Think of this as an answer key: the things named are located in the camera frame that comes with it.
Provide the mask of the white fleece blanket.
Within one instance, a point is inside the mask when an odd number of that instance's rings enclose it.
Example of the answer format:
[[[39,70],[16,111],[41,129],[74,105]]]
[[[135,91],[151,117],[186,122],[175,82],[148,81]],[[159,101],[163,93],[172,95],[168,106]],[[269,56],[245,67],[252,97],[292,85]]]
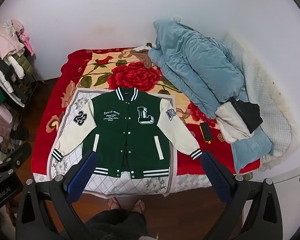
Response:
[[[249,132],[243,119],[230,102],[219,106],[215,114],[217,124],[226,142],[231,144],[237,140],[251,138],[254,135],[254,132]]]

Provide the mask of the black phone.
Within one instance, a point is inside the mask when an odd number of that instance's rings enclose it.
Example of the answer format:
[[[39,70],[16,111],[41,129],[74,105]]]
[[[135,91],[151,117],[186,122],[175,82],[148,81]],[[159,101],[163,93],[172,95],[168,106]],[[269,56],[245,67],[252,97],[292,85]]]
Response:
[[[210,144],[213,140],[212,133],[210,131],[210,127],[207,122],[201,122],[200,123],[200,130],[203,136],[203,139],[206,143]]]

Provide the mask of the white textured pillow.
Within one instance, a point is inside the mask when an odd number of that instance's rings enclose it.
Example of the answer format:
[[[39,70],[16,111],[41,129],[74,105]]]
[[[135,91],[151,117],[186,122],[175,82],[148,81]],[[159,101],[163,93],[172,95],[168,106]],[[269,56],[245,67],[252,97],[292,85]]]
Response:
[[[228,33],[223,42],[244,75],[249,100],[260,107],[261,128],[274,146],[272,154],[261,158],[260,170],[270,170],[299,148],[300,129],[285,97],[248,46],[233,33]]]

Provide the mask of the clothes rack with folded clothes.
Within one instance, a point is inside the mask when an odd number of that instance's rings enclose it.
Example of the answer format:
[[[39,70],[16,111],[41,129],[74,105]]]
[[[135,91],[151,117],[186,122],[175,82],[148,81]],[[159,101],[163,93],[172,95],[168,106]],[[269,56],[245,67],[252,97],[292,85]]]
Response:
[[[7,156],[29,138],[23,117],[40,81],[36,55],[24,25],[16,19],[0,23],[0,141]]]

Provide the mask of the person's right foot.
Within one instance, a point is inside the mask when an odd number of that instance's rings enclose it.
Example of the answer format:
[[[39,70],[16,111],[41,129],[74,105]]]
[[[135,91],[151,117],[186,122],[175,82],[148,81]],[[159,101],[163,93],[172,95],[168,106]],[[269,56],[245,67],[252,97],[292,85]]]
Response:
[[[134,204],[132,211],[138,212],[138,213],[143,213],[145,210],[145,207],[146,207],[145,202],[143,200],[139,199]]]

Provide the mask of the person's dark trousers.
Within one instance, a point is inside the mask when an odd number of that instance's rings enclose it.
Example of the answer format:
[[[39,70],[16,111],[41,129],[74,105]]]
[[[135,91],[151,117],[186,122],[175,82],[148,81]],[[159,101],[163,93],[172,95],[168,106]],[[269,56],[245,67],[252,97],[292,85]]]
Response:
[[[125,209],[106,210],[85,223],[92,239],[139,239],[149,236],[143,214]]]

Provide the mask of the green white varsity jacket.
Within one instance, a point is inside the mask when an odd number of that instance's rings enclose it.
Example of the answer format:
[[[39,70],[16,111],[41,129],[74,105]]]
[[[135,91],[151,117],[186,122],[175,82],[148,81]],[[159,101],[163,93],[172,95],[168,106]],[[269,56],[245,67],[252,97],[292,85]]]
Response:
[[[94,151],[94,174],[132,179],[170,175],[170,147],[192,160],[202,155],[199,144],[167,99],[137,88],[103,93],[78,111],[64,128],[52,156],[62,161],[79,145]]]

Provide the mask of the person's left foot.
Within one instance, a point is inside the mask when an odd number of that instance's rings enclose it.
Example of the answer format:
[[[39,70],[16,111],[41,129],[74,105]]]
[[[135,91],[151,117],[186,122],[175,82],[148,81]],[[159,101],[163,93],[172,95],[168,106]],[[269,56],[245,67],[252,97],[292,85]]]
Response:
[[[121,209],[121,205],[116,197],[109,198],[107,203],[110,210]]]

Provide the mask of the black folded garment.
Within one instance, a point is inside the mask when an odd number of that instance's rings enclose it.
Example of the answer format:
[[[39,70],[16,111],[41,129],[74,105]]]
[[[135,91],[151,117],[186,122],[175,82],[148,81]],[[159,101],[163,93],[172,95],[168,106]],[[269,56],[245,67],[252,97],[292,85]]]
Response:
[[[258,104],[230,98],[232,106],[242,118],[250,133],[253,133],[263,122]]]

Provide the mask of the white diamond pattern mat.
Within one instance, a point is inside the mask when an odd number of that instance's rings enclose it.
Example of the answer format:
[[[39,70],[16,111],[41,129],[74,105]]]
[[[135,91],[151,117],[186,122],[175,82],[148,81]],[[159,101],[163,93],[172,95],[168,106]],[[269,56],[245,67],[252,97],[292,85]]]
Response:
[[[63,129],[79,113],[88,99],[93,99],[103,93],[110,92],[103,88],[78,88],[66,108],[65,116],[61,121],[56,139],[59,139]],[[82,159],[82,145],[78,145],[71,153],[58,162],[52,151],[47,161],[47,178],[53,179],[57,175],[64,175],[72,165]],[[132,179],[128,172],[123,172],[120,178],[93,174],[85,187],[85,193],[94,194],[98,197],[109,198],[110,196],[123,197],[129,195],[162,194],[168,195],[173,191],[173,183],[176,176],[177,150],[170,144],[170,173],[167,177]]]

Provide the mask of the person's foot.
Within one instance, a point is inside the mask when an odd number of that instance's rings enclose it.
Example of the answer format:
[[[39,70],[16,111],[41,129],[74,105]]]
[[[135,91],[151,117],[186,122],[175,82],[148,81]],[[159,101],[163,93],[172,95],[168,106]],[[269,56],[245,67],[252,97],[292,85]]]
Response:
[[[145,207],[146,207],[145,202],[143,200],[139,199],[134,204],[132,211],[138,212],[138,213],[143,213],[145,210]]]
[[[121,209],[121,205],[116,197],[109,198],[107,203],[110,210]]]

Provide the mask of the red floral blanket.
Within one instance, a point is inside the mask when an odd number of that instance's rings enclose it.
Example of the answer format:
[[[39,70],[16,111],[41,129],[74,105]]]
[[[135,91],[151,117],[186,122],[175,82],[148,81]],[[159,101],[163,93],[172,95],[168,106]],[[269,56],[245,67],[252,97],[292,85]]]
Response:
[[[159,98],[167,99],[177,116],[197,140],[202,154],[211,152],[220,164],[234,174],[245,174],[259,168],[260,159],[235,171],[231,146],[223,139],[214,119],[208,118],[187,96],[163,76],[149,58],[148,51],[135,49],[78,50],[68,56],[61,68],[37,131],[32,152],[31,171],[47,175],[49,154],[55,148],[57,132],[74,92],[78,88],[103,88],[110,92],[117,88],[137,88]],[[213,140],[203,139],[200,123],[207,122]],[[192,160],[177,150],[176,174],[203,174],[201,156]]]

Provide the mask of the light blue duvet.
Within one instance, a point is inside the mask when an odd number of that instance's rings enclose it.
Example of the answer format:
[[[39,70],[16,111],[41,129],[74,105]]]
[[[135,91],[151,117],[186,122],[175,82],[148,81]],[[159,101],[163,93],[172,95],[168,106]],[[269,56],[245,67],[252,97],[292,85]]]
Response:
[[[230,98],[249,102],[244,75],[227,46],[175,21],[157,20],[153,25],[157,37],[149,58],[208,118],[216,121],[217,108]],[[251,138],[230,146],[236,172],[273,152],[261,126]]]

